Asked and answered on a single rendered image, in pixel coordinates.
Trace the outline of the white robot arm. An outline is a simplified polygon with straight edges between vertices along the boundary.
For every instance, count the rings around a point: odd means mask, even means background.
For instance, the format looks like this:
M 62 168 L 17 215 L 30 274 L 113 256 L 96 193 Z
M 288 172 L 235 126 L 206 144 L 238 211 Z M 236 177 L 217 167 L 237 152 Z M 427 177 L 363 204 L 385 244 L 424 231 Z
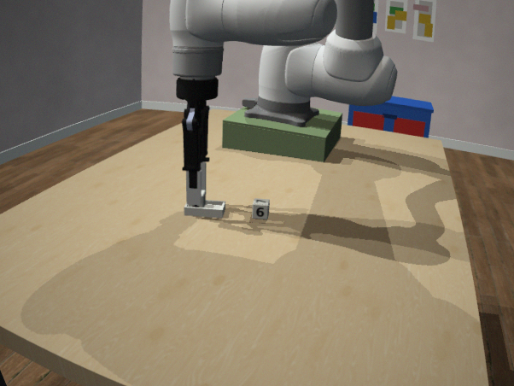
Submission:
M 264 45 L 259 97 L 243 98 L 245 117 L 304 127 L 319 114 L 311 97 L 383 104 L 397 69 L 372 31 L 373 9 L 374 0 L 171 0 L 172 73 L 214 79 L 222 45 L 238 41 Z

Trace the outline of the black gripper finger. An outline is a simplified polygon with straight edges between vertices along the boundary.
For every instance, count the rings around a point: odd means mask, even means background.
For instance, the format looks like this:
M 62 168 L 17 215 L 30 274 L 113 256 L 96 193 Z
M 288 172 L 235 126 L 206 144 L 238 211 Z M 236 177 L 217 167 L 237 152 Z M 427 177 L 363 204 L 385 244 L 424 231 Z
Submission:
M 201 148 L 202 133 L 205 131 L 206 118 L 207 110 L 202 109 L 201 129 L 198 129 L 198 121 L 195 119 L 195 109 L 190 109 L 188 119 L 186 109 L 184 110 L 184 119 L 182 120 L 184 167 L 182 170 L 186 171 L 186 202 L 191 205 L 202 204 Z
M 202 133 L 202 152 L 201 152 L 201 167 L 202 167 L 202 190 L 206 190 L 206 162 L 209 162 L 210 157 L 207 155 L 207 135 L 208 135 L 208 115 L 210 107 L 204 107 L 207 110 L 207 118 L 205 119 L 205 131 Z

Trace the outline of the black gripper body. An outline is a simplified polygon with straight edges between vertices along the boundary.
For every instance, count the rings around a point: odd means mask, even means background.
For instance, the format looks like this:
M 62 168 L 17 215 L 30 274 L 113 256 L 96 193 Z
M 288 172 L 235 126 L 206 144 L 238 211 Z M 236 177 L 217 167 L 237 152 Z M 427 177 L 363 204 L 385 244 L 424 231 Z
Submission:
M 178 78 L 176 84 L 176 96 L 187 101 L 187 118 L 190 109 L 195 109 L 195 119 L 198 119 L 198 129 L 201 129 L 202 109 L 207 106 L 206 100 L 212 100 L 218 96 L 219 80 L 185 80 Z

